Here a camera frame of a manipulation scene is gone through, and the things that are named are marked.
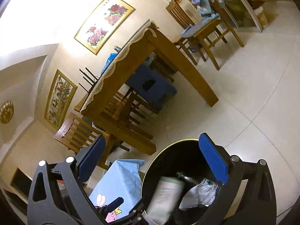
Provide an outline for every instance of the framed painting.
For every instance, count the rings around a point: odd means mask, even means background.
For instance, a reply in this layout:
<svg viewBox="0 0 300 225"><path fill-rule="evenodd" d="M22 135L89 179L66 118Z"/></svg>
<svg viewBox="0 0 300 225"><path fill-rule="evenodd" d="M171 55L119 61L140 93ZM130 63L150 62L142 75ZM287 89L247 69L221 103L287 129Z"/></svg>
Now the framed painting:
<svg viewBox="0 0 300 225"><path fill-rule="evenodd" d="M57 70L48 95L44 118L56 129L62 125L77 86Z"/></svg>
<svg viewBox="0 0 300 225"><path fill-rule="evenodd" d="M109 37L134 10L122 0L103 0L74 38L97 55Z"/></svg>

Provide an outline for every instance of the pink cartoon pig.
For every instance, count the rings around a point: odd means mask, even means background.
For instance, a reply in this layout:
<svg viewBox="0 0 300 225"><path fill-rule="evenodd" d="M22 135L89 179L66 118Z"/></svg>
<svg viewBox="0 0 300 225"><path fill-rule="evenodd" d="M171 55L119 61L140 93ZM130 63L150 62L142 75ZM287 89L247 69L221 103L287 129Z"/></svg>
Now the pink cartoon pig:
<svg viewBox="0 0 300 225"><path fill-rule="evenodd" d="M104 205L105 203L105 195L101 195L101 194L98 194L97 195L97 206L101 207ZM119 213L121 213L122 211L119 210L119 207L117 209L115 209L113 212L110 212L107 216L106 216L106 221L109 223L109 222L112 222L112 221L115 221L117 220L117 215Z"/></svg>

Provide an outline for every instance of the blue plastic stool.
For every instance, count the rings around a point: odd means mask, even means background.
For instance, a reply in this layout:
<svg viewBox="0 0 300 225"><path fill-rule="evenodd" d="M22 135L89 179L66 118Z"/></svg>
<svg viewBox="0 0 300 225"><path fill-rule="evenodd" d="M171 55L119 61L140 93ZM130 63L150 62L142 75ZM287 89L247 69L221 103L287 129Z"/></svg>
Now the blue plastic stool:
<svg viewBox="0 0 300 225"><path fill-rule="evenodd" d="M177 93L176 88L163 76L143 64L129 77L126 84L157 110L163 107L161 99L165 94L175 95Z"/></svg>

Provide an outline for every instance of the black trash can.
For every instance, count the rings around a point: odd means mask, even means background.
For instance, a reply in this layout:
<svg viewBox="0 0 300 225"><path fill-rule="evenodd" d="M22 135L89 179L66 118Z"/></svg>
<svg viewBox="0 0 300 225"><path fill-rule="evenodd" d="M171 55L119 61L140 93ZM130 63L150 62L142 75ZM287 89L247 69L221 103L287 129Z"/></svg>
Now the black trash can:
<svg viewBox="0 0 300 225"><path fill-rule="evenodd" d="M271 174L265 160L258 160L258 163L243 162L237 156L234 158L229 156L223 147L215 145L212 141L211 144L228 166L229 178L227 183L223 185L209 207L195 207L182 211L179 209L180 202L188 190L193 187L193 185L186 183L181 198L167 224L275 225L276 198ZM177 141L161 151L146 171L141 192L145 210L147 210L160 177L176 177L178 171L182 171L190 177L207 178L220 183L216 180L200 151L198 139ZM237 212L224 219L243 179L247 179L248 182Z"/></svg>

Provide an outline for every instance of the wooden dining table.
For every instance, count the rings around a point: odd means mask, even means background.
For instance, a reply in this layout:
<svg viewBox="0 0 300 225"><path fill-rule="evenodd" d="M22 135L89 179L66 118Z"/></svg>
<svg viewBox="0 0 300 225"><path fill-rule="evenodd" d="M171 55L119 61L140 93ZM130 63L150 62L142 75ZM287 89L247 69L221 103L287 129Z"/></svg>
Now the wooden dining table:
<svg viewBox="0 0 300 225"><path fill-rule="evenodd" d="M120 87L152 52L173 70L178 70L209 106L212 107L218 101L217 96L197 69L158 30L155 23L148 20L123 46L95 85L74 108L98 127L148 155L156 152L155 144L130 130L103 110Z"/></svg>

